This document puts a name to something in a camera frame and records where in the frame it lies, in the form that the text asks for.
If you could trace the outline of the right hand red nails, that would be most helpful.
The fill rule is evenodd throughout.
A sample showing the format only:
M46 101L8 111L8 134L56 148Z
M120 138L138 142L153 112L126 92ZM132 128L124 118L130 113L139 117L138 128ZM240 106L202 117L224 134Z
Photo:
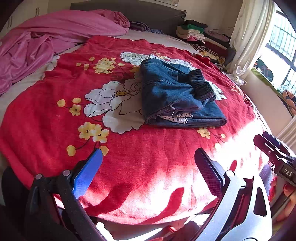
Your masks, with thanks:
M284 182L279 176L275 176L270 183L268 199L271 207L277 201L280 202L280 207L272 218L273 224L283 222L295 207L295 187L288 182Z

